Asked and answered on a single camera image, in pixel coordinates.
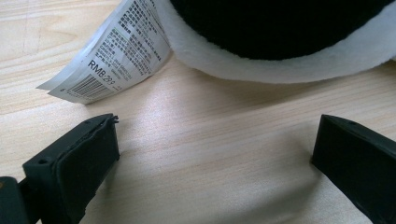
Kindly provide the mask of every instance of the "black fabric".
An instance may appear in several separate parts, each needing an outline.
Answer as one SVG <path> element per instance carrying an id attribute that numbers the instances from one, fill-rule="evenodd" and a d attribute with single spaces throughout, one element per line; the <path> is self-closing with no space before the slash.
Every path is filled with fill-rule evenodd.
<path id="1" fill-rule="evenodd" d="M 209 42 L 245 58 L 282 60 L 334 45 L 395 0 L 170 1 Z"/>

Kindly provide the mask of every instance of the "white tag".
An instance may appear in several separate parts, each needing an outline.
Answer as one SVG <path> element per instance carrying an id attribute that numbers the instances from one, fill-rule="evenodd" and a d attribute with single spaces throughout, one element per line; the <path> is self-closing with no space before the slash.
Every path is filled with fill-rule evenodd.
<path id="1" fill-rule="evenodd" d="M 89 104 L 152 76 L 170 51 L 154 3 L 123 0 L 72 62 L 38 88 Z"/>

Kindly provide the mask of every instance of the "light wooden surface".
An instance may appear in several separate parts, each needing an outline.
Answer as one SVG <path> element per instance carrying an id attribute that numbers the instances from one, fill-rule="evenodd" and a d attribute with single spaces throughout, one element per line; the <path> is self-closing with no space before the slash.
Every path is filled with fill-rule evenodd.
<path id="1" fill-rule="evenodd" d="M 92 105 L 35 89 L 119 0 L 0 1 L 0 175 L 84 119 L 114 113 L 121 158 L 81 223 L 370 223 L 309 164 L 321 114 L 396 139 L 396 63 L 310 84 L 220 80 L 171 58 Z"/>

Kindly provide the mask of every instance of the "barcode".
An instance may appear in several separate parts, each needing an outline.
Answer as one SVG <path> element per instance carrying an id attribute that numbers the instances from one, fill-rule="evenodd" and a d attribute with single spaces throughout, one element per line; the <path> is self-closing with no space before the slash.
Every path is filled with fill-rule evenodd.
<path id="1" fill-rule="evenodd" d="M 96 78 L 91 74 L 82 79 L 82 81 L 79 82 L 77 85 L 72 87 L 70 91 L 92 99 L 104 97 L 113 93 L 113 91 L 109 90 L 101 82 L 96 80 Z"/>

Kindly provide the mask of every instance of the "wood grain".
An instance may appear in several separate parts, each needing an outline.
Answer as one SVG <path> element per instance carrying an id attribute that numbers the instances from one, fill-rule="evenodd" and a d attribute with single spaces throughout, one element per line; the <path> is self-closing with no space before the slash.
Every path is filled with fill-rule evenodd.
<path id="1" fill-rule="evenodd" d="M 35 89 L 120 1 L 0 2 L 0 175 L 84 119 L 119 115 L 121 159 L 81 223 L 370 223 L 309 164 L 321 114 L 396 139 L 396 63 L 351 77 L 267 85 L 210 77 L 172 57 L 92 105 Z"/>

